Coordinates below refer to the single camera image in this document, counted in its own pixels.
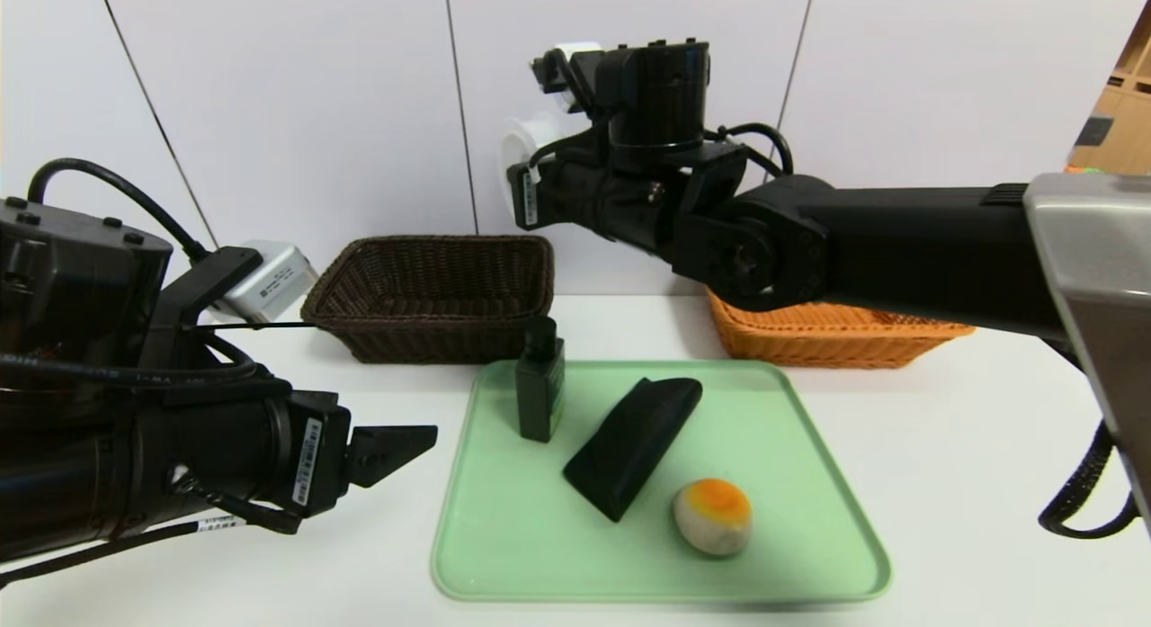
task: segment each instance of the screw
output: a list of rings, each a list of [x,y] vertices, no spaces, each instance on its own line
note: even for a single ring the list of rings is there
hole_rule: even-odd
[[[651,182],[651,188],[648,189],[648,204],[658,204],[663,199],[663,184]]]

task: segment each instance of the orange wicker basket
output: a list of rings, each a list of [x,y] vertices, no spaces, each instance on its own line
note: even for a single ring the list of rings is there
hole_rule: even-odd
[[[708,291],[719,341],[731,357],[826,369],[897,369],[975,328],[834,304],[745,312]]]

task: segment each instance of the bottle cap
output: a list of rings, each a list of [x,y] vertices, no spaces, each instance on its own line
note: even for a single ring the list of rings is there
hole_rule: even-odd
[[[551,316],[532,316],[524,327],[524,353],[529,360],[556,357],[556,322]]]

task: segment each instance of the egg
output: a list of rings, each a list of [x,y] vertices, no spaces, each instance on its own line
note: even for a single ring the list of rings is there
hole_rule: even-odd
[[[684,540],[710,556],[733,556],[752,540],[752,503],[722,479],[686,484],[676,492],[671,509]]]

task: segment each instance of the orange yolk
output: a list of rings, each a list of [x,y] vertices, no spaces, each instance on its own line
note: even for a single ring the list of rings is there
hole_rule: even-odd
[[[698,481],[684,497],[692,510],[716,523],[740,526],[752,517],[752,504],[744,491],[722,479]]]

